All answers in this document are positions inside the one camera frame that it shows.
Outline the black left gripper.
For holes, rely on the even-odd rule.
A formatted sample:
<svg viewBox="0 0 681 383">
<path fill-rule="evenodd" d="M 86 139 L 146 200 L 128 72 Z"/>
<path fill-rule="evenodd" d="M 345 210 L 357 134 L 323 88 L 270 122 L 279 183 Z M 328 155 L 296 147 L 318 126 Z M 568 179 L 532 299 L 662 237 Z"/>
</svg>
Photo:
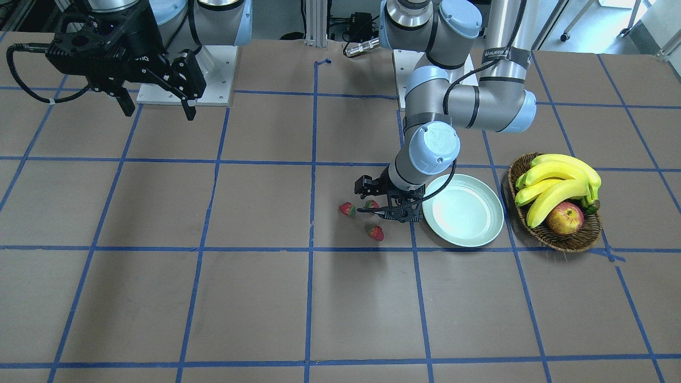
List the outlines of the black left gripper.
<svg viewBox="0 0 681 383">
<path fill-rule="evenodd" d="M 355 194 L 360 196 L 361 199 L 384 194 L 387 199 L 387 206 L 379 208 L 362 207 L 356 209 L 356 212 L 372 214 L 384 220 L 399 221 L 400 223 L 418 223 L 423 220 L 420 200 L 425 196 L 425 191 L 425 185 L 421 185 L 415 190 L 399 189 L 389 177 L 389 168 L 385 168 L 379 179 L 373 179 L 368 175 L 360 176 L 355 181 Z"/>
</svg>

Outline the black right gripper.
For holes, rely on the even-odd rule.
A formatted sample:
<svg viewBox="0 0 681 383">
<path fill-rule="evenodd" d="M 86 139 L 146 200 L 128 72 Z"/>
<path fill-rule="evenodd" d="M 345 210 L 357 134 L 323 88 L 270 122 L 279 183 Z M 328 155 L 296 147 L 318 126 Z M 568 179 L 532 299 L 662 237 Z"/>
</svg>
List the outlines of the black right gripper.
<svg viewBox="0 0 681 383">
<path fill-rule="evenodd" d="M 116 99 L 125 116 L 136 111 L 121 82 L 157 85 L 180 100 L 186 119 L 196 116 L 196 101 L 206 80 L 194 51 L 170 61 L 152 11 L 65 11 L 46 51 L 59 72 L 85 76 Z"/>
</svg>

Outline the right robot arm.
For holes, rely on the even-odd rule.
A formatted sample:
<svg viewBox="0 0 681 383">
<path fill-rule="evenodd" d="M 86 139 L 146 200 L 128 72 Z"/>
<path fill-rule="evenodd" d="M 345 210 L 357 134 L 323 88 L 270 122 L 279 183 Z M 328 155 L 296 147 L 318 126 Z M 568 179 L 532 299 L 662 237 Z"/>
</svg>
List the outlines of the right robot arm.
<svg viewBox="0 0 681 383">
<path fill-rule="evenodd" d="M 236 56 L 251 41 L 251 1 L 76 1 L 45 51 L 59 72 L 131 116 L 137 103 L 228 106 Z"/>
</svg>

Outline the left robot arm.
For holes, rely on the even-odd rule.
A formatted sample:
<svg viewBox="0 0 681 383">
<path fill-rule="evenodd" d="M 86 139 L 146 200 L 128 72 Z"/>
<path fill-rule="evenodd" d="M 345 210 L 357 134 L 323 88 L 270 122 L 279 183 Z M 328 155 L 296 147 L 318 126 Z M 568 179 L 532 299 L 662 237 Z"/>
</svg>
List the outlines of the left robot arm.
<svg viewBox="0 0 681 383">
<path fill-rule="evenodd" d="M 426 185 L 455 170 L 458 129 L 522 132 L 534 121 L 537 99 L 526 90 L 537 1 L 493 1 L 481 66 L 464 64 L 482 28 L 479 9 L 468 1 L 383 1 L 379 43 L 423 53 L 405 89 L 404 145 L 381 175 L 362 176 L 360 198 L 386 196 L 387 205 L 360 209 L 385 220 L 422 219 L 434 197 Z"/>
</svg>

